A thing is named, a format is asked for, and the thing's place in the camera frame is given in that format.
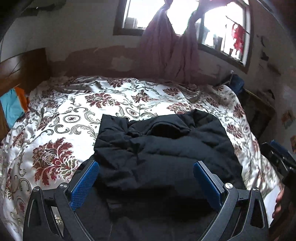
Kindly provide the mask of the person's right hand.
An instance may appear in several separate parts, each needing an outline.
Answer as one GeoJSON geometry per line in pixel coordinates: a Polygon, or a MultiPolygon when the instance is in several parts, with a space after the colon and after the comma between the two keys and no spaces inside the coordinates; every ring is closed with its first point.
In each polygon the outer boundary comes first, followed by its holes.
{"type": "Polygon", "coordinates": [[[276,204],[275,204],[275,207],[274,207],[274,211],[272,213],[272,218],[273,219],[275,219],[278,216],[280,216],[280,212],[281,212],[281,209],[282,209],[281,202],[282,202],[282,198],[283,198],[284,193],[285,193],[285,190],[282,189],[280,191],[280,193],[278,194],[276,200],[275,200],[276,204]]]}

